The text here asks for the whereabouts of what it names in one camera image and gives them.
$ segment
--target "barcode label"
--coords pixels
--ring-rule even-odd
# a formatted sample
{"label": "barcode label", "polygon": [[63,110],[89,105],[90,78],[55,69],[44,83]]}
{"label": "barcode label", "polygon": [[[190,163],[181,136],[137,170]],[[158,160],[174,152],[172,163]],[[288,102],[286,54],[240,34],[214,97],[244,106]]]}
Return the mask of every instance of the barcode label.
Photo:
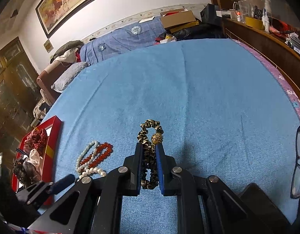
{"label": "barcode label", "polygon": [[300,50],[299,50],[298,48],[295,48],[295,47],[294,47],[294,50],[295,50],[297,53],[300,54]]}

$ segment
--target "black eyeglass frame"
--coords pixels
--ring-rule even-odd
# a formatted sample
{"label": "black eyeglass frame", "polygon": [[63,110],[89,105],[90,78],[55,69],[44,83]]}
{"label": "black eyeglass frame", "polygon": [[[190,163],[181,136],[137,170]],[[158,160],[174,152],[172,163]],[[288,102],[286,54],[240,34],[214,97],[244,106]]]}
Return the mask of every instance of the black eyeglass frame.
{"label": "black eyeglass frame", "polygon": [[300,132],[300,126],[297,128],[296,140],[295,140],[296,161],[295,161],[294,174],[293,174],[293,178],[292,178],[292,185],[291,185],[291,188],[290,188],[290,197],[292,199],[298,199],[298,198],[300,198],[300,194],[293,195],[293,185],[294,185],[294,179],[295,179],[296,169],[297,169],[297,167],[300,167],[300,164],[298,163],[298,160],[300,159],[300,156],[298,155],[298,149],[297,149],[297,137],[298,137],[298,133],[299,132]]}

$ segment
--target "silver screw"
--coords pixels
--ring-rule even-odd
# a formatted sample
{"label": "silver screw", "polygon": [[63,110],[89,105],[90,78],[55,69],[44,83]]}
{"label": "silver screw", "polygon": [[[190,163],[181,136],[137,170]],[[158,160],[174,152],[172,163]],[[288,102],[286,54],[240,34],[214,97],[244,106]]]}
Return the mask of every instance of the silver screw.
{"label": "silver screw", "polygon": [[215,175],[209,177],[210,182],[217,183],[219,178]]}
{"label": "silver screw", "polygon": [[179,167],[179,166],[175,166],[175,167],[173,168],[173,172],[175,172],[175,173],[180,173],[180,172],[182,172],[182,168]]}
{"label": "silver screw", "polygon": [[82,183],[83,183],[83,184],[87,184],[87,183],[89,183],[90,181],[91,181],[91,178],[88,177],[88,176],[82,178]]}
{"label": "silver screw", "polygon": [[121,166],[121,167],[118,169],[118,172],[119,172],[119,173],[125,173],[125,172],[127,172],[127,171],[128,171],[128,168],[125,167],[125,166]]}

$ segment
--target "white scrunchie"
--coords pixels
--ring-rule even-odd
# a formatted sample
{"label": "white scrunchie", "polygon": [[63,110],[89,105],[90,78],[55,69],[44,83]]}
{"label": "white scrunchie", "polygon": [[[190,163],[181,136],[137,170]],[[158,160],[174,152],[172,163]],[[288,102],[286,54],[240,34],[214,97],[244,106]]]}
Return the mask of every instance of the white scrunchie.
{"label": "white scrunchie", "polygon": [[40,165],[40,163],[43,161],[43,158],[40,157],[40,154],[37,152],[36,149],[33,149],[30,151],[30,155],[27,159],[27,162],[33,164],[33,166],[36,168],[36,170],[38,171],[38,173],[40,175],[42,175],[42,169],[43,166]]}

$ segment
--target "white spray bottle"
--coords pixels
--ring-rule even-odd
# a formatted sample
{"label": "white spray bottle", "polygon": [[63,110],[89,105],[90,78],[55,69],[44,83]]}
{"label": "white spray bottle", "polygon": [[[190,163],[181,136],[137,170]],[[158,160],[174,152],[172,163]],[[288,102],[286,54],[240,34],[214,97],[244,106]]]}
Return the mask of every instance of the white spray bottle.
{"label": "white spray bottle", "polygon": [[271,16],[272,15],[271,14],[271,6],[270,6],[271,0],[264,0],[264,1],[265,1],[266,15]]}

